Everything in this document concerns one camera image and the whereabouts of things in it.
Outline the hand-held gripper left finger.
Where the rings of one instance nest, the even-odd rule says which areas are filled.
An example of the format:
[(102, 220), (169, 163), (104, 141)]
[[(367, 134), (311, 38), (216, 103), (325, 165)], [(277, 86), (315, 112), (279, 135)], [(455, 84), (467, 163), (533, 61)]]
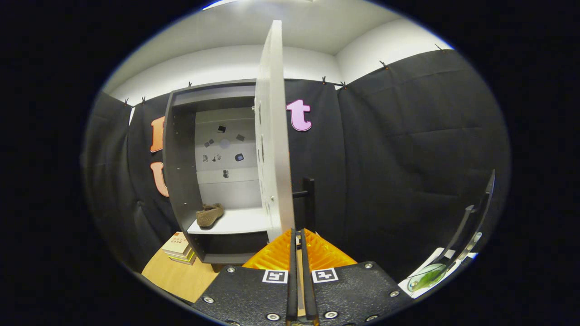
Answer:
[(288, 245), (288, 269), (226, 265), (191, 307), (219, 325), (286, 326), (298, 314), (296, 231), (278, 237)]

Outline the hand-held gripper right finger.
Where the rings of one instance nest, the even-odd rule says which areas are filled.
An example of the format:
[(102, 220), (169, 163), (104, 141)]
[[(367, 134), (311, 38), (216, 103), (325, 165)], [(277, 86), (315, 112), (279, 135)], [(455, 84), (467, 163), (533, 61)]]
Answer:
[(370, 326), (412, 304), (412, 297), (377, 262), (320, 267), (326, 258), (333, 264), (340, 250), (317, 253), (316, 237), (302, 229), (304, 308), (313, 325)]

